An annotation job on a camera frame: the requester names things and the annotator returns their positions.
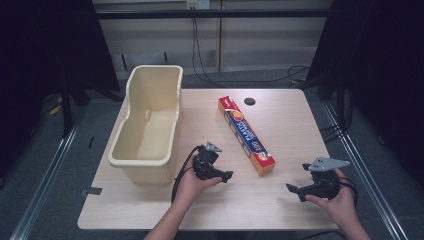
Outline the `long plastic wrap box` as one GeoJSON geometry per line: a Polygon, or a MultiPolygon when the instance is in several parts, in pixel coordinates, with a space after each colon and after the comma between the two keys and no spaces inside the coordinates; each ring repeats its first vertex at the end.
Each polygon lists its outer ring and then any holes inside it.
{"type": "Polygon", "coordinates": [[[276,161],[266,150],[231,96],[218,99],[218,109],[259,176],[274,170],[276,161]]]}

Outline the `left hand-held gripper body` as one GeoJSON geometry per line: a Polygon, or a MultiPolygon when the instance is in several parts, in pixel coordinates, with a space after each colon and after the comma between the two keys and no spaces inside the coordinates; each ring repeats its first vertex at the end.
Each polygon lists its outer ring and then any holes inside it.
{"type": "Polygon", "coordinates": [[[221,177],[223,175],[220,170],[213,166],[219,157],[219,152],[221,152],[221,149],[211,142],[207,142],[206,145],[200,146],[198,154],[195,156],[192,163],[195,175],[199,179],[206,180],[221,177]]]}

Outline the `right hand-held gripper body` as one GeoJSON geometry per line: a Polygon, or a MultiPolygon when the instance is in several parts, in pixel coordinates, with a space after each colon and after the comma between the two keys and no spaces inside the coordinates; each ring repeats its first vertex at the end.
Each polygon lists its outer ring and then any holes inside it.
{"type": "Polygon", "coordinates": [[[339,176],[335,170],[350,165],[347,160],[338,160],[327,157],[317,157],[310,163],[310,170],[313,184],[301,187],[298,196],[301,202],[304,202],[306,195],[314,195],[319,198],[329,200],[336,197],[340,190],[339,176]]]}

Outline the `black metal stand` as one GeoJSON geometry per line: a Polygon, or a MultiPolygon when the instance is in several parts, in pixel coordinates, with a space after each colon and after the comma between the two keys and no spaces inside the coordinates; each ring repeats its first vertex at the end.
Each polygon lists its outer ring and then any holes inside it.
{"type": "Polygon", "coordinates": [[[115,102],[122,102],[124,97],[107,90],[92,81],[78,79],[76,77],[63,77],[61,80],[61,106],[63,110],[63,137],[67,137],[75,123],[73,122],[71,100],[74,100],[78,106],[87,106],[90,103],[90,97],[86,89],[94,90],[100,95],[115,102]]]}

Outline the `white wall outlet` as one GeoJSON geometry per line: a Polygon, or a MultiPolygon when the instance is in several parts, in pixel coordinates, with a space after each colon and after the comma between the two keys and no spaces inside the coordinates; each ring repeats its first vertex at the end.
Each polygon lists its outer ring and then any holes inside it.
{"type": "Polygon", "coordinates": [[[210,0],[186,0],[188,10],[209,10],[210,0]]]}

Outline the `grey tape strip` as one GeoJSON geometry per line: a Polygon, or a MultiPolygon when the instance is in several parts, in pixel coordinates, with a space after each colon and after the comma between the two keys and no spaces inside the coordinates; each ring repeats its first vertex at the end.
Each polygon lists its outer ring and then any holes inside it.
{"type": "Polygon", "coordinates": [[[89,187],[86,189],[82,189],[79,193],[79,196],[87,197],[88,195],[100,195],[102,190],[102,188],[89,187]]]}

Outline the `cream plastic bin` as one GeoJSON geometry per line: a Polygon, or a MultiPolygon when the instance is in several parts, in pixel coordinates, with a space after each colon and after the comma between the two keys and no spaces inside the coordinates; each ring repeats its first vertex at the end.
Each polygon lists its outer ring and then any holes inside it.
{"type": "Polygon", "coordinates": [[[135,184],[168,184],[176,168],[182,119],[177,65],[141,65],[126,85],[126,115],[108,153],[111,166],[135,184]]]}

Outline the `metal floor rail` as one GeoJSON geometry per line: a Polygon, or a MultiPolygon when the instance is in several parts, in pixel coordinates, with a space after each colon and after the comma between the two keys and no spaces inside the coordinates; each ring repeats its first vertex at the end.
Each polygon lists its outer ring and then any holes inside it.
{"type": "Polygon", "coordinates": [[[338,123],[338,115],[336,114],[336,110],[330,103],[326,102],[323,103],[323,107],[329,120],[331,121],[332,126],[336,129],[338,138],[340,139],[346,153],[354,165],[383,223],[389,231],[391,238],[393,240],[409,240],[406,232],[401,226],[398,217],[388,204],[386,198],[383,196],[380,188],[368,170],[363,158],[351,140],[349,133],[346,130],[343,130],[338,123]]]}
{"type": "Polygon", "coordinates": [[[61,140],[35,194],[31,198],[29,205],[26,207],[9,240],[28,240],[28,237],[57,177],[59,169],[74,141],[78,128],[78,125],[73,126],[61,140]]]}

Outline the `person's left hand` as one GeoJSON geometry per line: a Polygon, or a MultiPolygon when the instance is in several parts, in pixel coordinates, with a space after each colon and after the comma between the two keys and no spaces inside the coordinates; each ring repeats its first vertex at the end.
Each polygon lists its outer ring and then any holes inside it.
{"type": "Polygon", "coordinates": [[[209,187],[215,186],[222,181],[221,177],[201,180],[192,169],[193,159],[190,159],[183,170],[183,176],[180,180],[175,199],[172,203],[177,208],[188,209],[203,191],[209,187]]]}

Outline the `black curtain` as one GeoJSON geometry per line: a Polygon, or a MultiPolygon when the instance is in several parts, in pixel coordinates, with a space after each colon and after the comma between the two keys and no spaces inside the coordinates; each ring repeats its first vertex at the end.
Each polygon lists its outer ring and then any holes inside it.
{"type": "Polygon", "coordinates": [[[324,99],[342,80],[424,188],[424,0],[333,0],[307,80],[324,99]]]}
{"type": "Polygon", "coordinates": [[[69,91],[120,89],[93,0],[0,0],[0,179],[41,116],[42,102],[69,91]]]}

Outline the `person's right hand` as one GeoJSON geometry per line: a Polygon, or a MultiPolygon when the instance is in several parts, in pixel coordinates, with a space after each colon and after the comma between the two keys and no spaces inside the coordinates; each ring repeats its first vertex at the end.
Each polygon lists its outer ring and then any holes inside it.
{"type": "Polygon", "coordinates": [[[305,199],[324,209],[343,231],[359,224],[353,192],[349,187],[341,186],[338,195],[331,200],[324,200],[314,195],[306,195],[305,199]]]}

